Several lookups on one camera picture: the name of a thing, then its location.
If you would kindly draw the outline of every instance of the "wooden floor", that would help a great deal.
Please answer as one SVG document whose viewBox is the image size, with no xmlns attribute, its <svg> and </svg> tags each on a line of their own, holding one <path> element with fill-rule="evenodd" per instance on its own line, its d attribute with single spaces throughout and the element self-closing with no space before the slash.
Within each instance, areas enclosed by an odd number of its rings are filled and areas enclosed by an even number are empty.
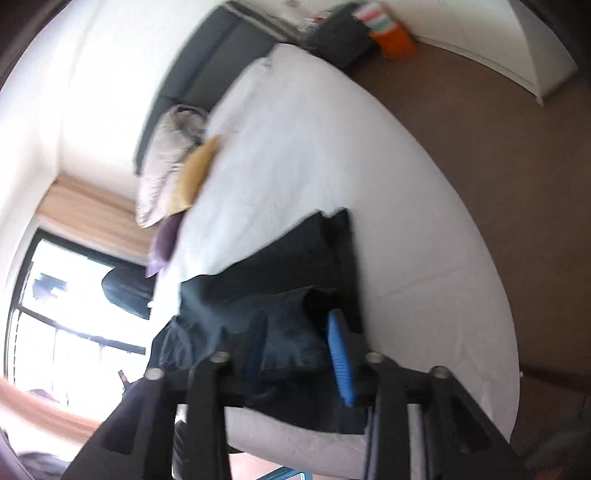
<svg viewBox="0 0 591 480">
<path fill-rule="evenodd" d="M 379 54 L 352 77 L 418 139 L 491 252 L 522 362 L 591 371 L 591 89 L 580 77 L 545 105 L 506 77 L 437 47 Z M 583 396 L 521 384 L 512 444 L 576 415 Z"/>
</svg>

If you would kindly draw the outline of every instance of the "mattress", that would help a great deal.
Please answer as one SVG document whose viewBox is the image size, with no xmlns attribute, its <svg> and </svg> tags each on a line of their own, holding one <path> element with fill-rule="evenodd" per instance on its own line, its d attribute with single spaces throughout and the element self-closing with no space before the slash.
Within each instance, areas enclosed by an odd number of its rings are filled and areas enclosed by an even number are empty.
<svg viewBox="0 0 591 480">
<path fill-rule="evenodd" d="M 154 335 L 177 313 L 180 282 L 222 271 L 311 212 L 346 207 L 371 347 L 407 368 L 449 367 L 509 438 L 519 367 L 505 291 L 462 201 L 396 118 L 331 65 L 278 45 L 236 80 L 207 134 L 220 134 L 222 147 L 159 275 Z M 420 419 L 410 411 L 417 479 Z M 315 474 L 363 476 L 363 436 L 299 429 L 248 409 L 226 416 L 240 450 Z"/>
</svg>

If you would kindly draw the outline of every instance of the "purple pillow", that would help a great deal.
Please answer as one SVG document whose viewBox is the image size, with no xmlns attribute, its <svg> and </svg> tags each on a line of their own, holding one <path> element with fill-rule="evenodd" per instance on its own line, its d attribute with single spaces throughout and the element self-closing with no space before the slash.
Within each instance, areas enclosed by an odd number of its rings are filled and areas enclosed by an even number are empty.
<svg viewBox="0 0 591 480">
<path fill-rule="evenodd" d="M 162 270 L 173 256 L 177 243 L 178 228 L 181 226 L 185 212 L 175 213 L 163 220 L 158 233 L 152 240 L 146 265 L 146 278 L 156 275 Z"/>
</svg>

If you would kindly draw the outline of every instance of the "blue object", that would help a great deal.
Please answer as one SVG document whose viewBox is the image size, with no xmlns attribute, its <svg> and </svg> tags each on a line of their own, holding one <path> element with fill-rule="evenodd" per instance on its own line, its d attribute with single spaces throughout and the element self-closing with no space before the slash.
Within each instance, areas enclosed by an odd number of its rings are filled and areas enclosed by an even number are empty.
<svg viewBox="0 0 591 480">
<path fill-rule="evenodd" d="M 288 478 L 291 478 L 296 475 L 300 475 L 302 477 L 302 480 L 312 480 L 311 473 L 304 473 L 300 470 L 287 468 L 286 466 L 280 466 L 272 472 L 263 475 L 262 477 L 259 477 L 257 480 L 287 480 Z"/>
<path fill-rule="evenodd" d="M 336 384 L 339 394 L 347 407 L 352 407 L 355 400 L 355 388 L 353 386 L 353 372 L 349 355 L 345 346 L 345 338 L 339 320 L 339 310 L 329 313 L 328 344 L 330 357 L 335 371 Z"/>
</svg>

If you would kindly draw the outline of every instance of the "orange container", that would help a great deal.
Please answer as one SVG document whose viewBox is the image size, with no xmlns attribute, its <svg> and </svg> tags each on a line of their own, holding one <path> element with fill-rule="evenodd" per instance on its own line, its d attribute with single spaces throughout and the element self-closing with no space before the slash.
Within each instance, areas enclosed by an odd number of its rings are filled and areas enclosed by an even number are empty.
<svg viewBox="0 0 591 480">
<path fill-rule="evenodd" d="M 417 46 L 412 39 L 397 23 L 387 32 L 370 33 L 369 36 L 378 43 L 384 57 L 390 60 L 409 57 L 417 51 Z"/>
</svg>

